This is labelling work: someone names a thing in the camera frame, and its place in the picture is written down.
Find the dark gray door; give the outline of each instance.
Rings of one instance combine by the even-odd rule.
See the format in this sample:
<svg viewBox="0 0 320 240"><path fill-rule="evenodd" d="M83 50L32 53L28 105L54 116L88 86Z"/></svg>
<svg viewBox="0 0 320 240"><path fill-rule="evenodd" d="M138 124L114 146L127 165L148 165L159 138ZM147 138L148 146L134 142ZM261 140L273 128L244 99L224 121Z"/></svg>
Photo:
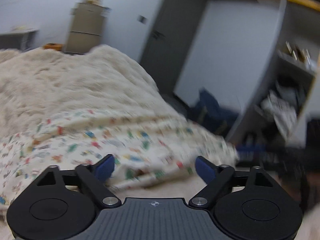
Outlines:
<svg viewBox="0 0 320 240"><path fill-rule="evenodd" d="M162 94L173 92L206 3L164 0L140 60Z"/></svg>

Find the black object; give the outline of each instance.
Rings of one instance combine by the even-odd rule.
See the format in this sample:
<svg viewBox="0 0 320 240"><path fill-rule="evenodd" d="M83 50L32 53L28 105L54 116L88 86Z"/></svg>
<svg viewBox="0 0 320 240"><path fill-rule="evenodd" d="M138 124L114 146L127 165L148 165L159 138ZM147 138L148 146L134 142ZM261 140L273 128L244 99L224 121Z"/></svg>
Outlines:
<svg viewBox="0 0 320 240"><path fill-rule="evenodd" d="M96 165L60 171L48 167L11 204L7 221L26 240L197 239L289 240L302 222L297 203L263 169L235 171L203 157L196 171L208 185L184 199L126 198L100 182L107 155ZM80 192L65 184L77 185ZM232 192L233 187L245 186Z"/></svg>
<svg viewBox="0 0 320 240"><path fill-rule="evenodd" d="M188 110L187 118L213 134L226 137L238 115L239 113L220 107L214 96L202 89L199 92L199 101Z"/></svg>

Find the shelf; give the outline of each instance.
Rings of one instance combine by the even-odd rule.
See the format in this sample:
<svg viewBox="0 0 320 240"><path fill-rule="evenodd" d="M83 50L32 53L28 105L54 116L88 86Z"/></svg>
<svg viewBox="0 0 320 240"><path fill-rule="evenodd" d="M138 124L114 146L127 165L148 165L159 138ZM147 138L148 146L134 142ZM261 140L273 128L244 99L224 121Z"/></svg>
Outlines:
<svg viewBox="0 0 320 240"><path fill-rule="evenodd" d="M304 63L302 63L301 61L295 60L293 57L291 57L291 56L289 56L279 50L278 50L278 56L283 61L292 65L292 67L295 67L296 69L299 69L303 73L310 75L312 78L314 78L316 76L316 72L306 69Z"/></svg>

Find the white wall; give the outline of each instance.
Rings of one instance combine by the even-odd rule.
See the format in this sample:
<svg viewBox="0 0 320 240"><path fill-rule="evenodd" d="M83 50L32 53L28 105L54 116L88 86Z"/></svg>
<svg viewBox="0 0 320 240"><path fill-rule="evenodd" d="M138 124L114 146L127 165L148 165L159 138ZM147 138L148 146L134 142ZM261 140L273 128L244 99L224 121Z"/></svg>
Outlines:
<svg viewBox="0 0 320 240"><path fill-rule="evenodd" d="M258 3L208 3L175 93L188 105L202 87L218 102L245 110L269 55L278 10Z"/></svg>
<svg viewBox="0 0 320 240"><path fill-rule="evenodd" d="M71 8L80 0L0 0L0 32L13 25L39 27L35 46L64 43L71 21ZM106 23L103 43L138 60L162 0L103 0L112 9ZM148 19L146 25L138 15Z"/></svg>

